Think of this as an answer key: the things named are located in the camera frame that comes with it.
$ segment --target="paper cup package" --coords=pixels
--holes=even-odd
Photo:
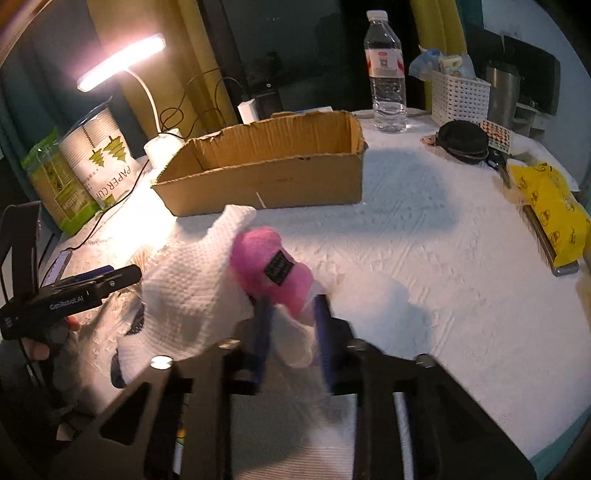
[[[105,102],[64,136],[60,151],[82,185],[104,208],[131,190],[135,160]]]

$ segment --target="human hand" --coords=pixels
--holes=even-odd
[[[72,332],[80,330],[80,322],[76,320],[76,317],[66,317],[68,321],[68,327]],[[47,360],[49,358],[49,347],[44,343],[39,343],[30,338],[22,339],[22,345],[31,360]]]

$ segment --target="toy label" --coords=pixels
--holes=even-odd
[[[289,272],[293,268],[294,264],[286,259],[285,255],[279,250],[269,264],[265,267],[265,275],[269,280],[277,285],[281,285]]]

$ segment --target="plastic bag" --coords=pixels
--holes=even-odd
[[[441,52],[436,48],[424,50],[408,67],[408,74],[424,82],[431,81],[431,72],[439,71],[439,57]]]
[[[99,211],[57,147],[57,130],[35,145],[21,166],[59,228],[75,235]]]
[[[564,177],[547,163],[508,166],[517,187],[529,201],[556,252],[554,266],[578,260],[591,222],[570,193]]]

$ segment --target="wall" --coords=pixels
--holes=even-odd
[[[591,160],[591,78],[569,41],[534,0],[482,0],[484,28],[543,48],[560,62],[558,111],[544,146],[580,183]]]

